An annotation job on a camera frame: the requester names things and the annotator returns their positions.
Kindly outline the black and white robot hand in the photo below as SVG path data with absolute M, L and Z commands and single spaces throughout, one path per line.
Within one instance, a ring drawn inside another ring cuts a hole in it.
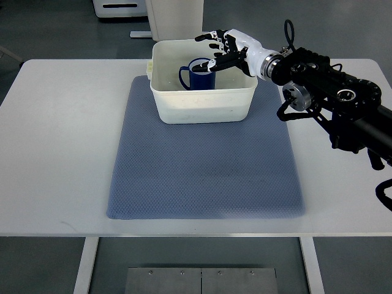
M 197 42 L 204 40 L 212 41 L 209 47 L 216 52 L 214 59 L 194 67 L 197 72 L 218 72 L 237 67 L 248 77 L 270 79 L 268 66 L 279 53 L 263 48 L 253 37 L 236 29 L 218 29 L 195 37 Z

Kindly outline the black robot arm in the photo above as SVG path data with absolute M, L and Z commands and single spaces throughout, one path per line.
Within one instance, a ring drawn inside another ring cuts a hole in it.
M 285 20 L 288 47 L 269 58 L 262 73 L 282 87 L 281 121 L 313 118 L 328 133 L 331 147 L 351 153 L 367 150 L 374 170 L 391 164 L 391 110 L 372 81 L 342 71 L 330 58 L 295 48 L 294 26 Z

